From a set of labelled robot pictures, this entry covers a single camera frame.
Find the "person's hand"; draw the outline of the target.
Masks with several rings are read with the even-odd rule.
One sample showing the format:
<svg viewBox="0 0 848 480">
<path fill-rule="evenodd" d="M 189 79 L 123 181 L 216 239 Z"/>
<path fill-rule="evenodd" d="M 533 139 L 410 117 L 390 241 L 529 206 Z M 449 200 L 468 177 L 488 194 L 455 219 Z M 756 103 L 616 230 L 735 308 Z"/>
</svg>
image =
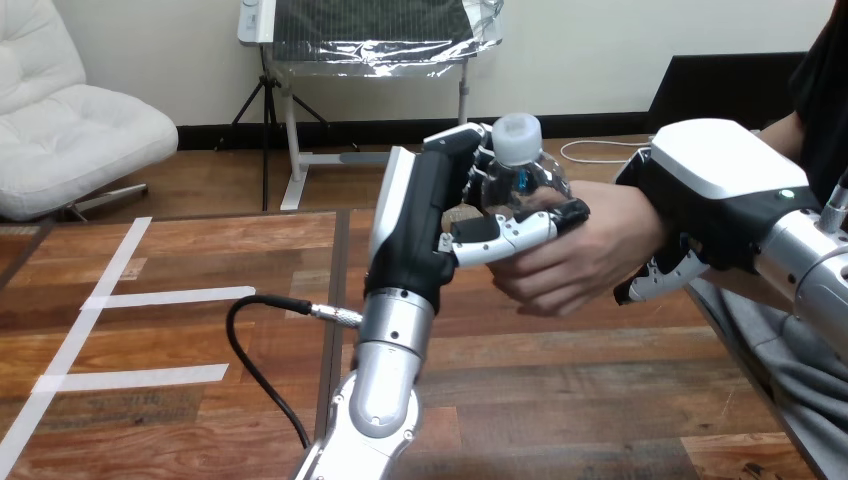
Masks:
<svg viewBox="0 0 848 480">
<path fill-rule="evenodd" d="M 668 228 L 637 188 L 575 181 L 590 208 L 572 232 L 489 266 L 493 284 L 519 312 L 566 316 L 626 279 L 666 241 Z"/>
</svg>

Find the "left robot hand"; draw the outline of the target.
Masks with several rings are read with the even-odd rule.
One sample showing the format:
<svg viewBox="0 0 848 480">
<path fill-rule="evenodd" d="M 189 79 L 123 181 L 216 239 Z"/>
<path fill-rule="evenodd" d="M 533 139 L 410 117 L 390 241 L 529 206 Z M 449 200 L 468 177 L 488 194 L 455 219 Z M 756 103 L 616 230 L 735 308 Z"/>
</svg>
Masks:
<svg viewBox="0 0 848 480">
<path fill-rule="evenodd" d="M 511 165 L 501 122 L 445 130 L 419 153 L 392 150 L 369 246 L 367 306 L 395 298 L 437 314 L 456 270 L 510 258 L 589 218 L 527 120 L 520 131 L 529 152 Z"/>
</svg>

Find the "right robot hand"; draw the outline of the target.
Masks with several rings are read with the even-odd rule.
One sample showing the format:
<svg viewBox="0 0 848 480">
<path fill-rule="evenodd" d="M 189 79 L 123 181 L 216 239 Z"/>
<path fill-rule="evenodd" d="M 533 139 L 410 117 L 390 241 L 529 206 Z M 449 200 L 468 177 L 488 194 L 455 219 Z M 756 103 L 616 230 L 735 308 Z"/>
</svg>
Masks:
<svg viewBox="0 0 848 480">
<path fill-rule="evenodd" d="M 671 225 L 666 243 L 615 288 L 621 305 L 732 269 L 759 274 L 794 299 L 807 273 L 838 248 L 816 226 L 805 172 L 731 120 L 662 127 L 615 182 L 639 189 Z"/>
</svg>

